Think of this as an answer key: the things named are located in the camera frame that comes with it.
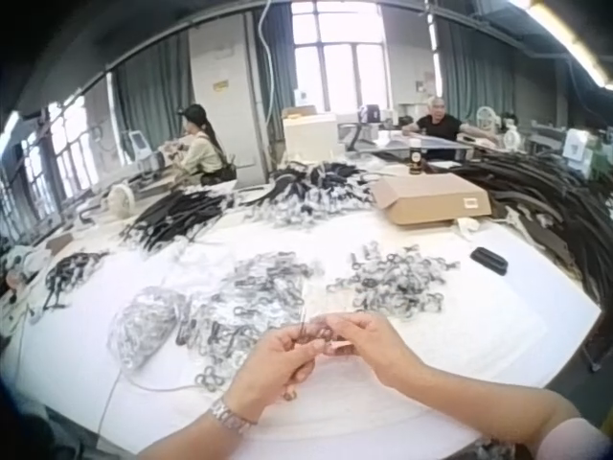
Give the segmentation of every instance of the black shirt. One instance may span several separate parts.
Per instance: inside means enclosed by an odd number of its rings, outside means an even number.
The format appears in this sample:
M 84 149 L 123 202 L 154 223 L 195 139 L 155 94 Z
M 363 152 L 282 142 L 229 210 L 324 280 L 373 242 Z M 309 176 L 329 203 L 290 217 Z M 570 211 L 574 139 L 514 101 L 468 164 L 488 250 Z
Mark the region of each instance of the black shirt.
M 418 127 L 425 129 L 428 136 L 440 137 L 448 141 L 455 141 L 462 122 L 456 117 L 446 115 L 438 123 L 432 123 L 432 115 L 426 115 L 418 120 Z
M 432 115 L 426 115 L 417 122 L 421 130 L 425 129 L 428 136 L 439 137 L 448 141 L 455 141 L 462 122 L 456 117 L 446 115 L 436 124 L 432 123 Z M 428 160 L 453 160 L 456 151 L 453 149 L 431 149 L 426 153 Z

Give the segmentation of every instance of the woman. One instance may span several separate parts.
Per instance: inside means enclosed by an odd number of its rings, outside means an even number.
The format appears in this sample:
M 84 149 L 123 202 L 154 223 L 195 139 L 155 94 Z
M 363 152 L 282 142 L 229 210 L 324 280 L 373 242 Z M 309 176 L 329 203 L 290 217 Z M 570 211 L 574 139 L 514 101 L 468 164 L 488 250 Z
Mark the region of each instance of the woman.
M 184 128 L 193 140 L 183 159 L 174 163 L 179 170 L 175 181 L 189 185 L 214 185 L 235 179 L 234 166 L 228 163 L 204 107 L 195 103 L 179 113 L 184 117 Z
M 611 448 L 604 434 L 552 391 L 468 379 L 428 366 L 381 315 L 339 313 L 322 321 L 350 346 L 334 350 L 322 339 L 296 344 L 303 334 L 321 331 L 317 325 L 289 326 L 268 333 L 223 398 L 191 425 L 145 449 L 140 458 L 230 457 L 242 432 L 258 422 L 288 385 L 306 380 L 319 355 L 361 357 L 383 385 L 489 437 L 524 445 L 536 460 L 601 460 Z

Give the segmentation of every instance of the wrist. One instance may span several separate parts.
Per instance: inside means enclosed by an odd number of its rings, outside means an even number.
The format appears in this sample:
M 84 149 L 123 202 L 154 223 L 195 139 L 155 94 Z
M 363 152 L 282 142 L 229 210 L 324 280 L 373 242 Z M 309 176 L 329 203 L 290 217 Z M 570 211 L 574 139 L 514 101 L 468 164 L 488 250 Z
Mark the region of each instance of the wrist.
M 401 367 L 400 375 L 398 376 L 395 389 L 404 396 L 414 399 L 416 394 L 420 392 L 420 388 L 428 385 L 436 377 L 439 372 L 424 362 L 411 362 L 408 365 Z
M 223 395 L 223 402 L 228 408 L 252 425 L 256 425 L 266 408 L 266 404 L 252 391 L 241 391 L 231 386 Z

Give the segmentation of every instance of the white tablecloth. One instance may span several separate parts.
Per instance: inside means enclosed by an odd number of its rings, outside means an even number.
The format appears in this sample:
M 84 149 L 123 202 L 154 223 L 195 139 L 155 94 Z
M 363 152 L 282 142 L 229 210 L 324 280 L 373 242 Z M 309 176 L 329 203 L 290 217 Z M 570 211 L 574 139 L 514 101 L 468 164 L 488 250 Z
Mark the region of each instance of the white tablecloth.
M 384 250 L 417 242 L 425 255 L 462 262 L 461 270 L 449 273 L 442 291 L 443 313 L 423 313 L 398 325 L 426 361 L 446 370 L 543 386 L 576 351 L 598 317 L 598 308 L 572 281 L 498 225 L 488 226 L 468 242 L 447 229 L 404 231 L 377 213 L 336 218 L 309 232 L 245 224 L 203 235 L 200 241 L 207 245 L 191 247 L 180 264 L 174 261 L 173 247 L 147 259 L 130 252 L 112 256 L 75 294 L 69 310 L 47 314 L 26 328 L 17 387 L 97 431 L 119 376 L 105 347 L 108 324 L 140 288 L 163 284 L 189 293 L 210 287 L 233 261 L 268 250 L 296 250 L 306 260 L 321 261 L 326 276 L 334 279 L 350 270 L 349 253 L 373 239 Z M 468 259 L 477 245 L 509 261 L 507 276 L 498 277 Z M 209 272 L 212 265 L 216 274 Z M 317 286 L 307 294 L 313 314 L 346 307 Z M 16 362 L 18 343 L 13 340 L 3 363 L 8 374 Z M 201 370 L 198 366 L 197 359 L 170 339 L 133 378 L 148 387 L 172 388 L 192 383 Z M 202 390 L 149 393 L 119 377 L 101 435 L 138 451 L 191 422 L 211 400 Z M 296 402 L 267 411 L 238 458 L 320 458 L 348 452 L 358 459 L 441 458 L 476 436 L 382 388 L 357 359 L 322 360 L 300 388 Z

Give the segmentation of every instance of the bracelet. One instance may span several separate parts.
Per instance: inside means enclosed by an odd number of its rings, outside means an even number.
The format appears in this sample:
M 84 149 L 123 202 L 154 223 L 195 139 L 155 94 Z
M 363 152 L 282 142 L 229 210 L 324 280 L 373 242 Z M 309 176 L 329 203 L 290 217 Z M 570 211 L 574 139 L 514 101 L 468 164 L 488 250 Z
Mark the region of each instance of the bracelet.
M 238 434 L 243 434 L 253 425 L 232 412 L 221 398 L 213 403 L 208 412 L 224 427 Z

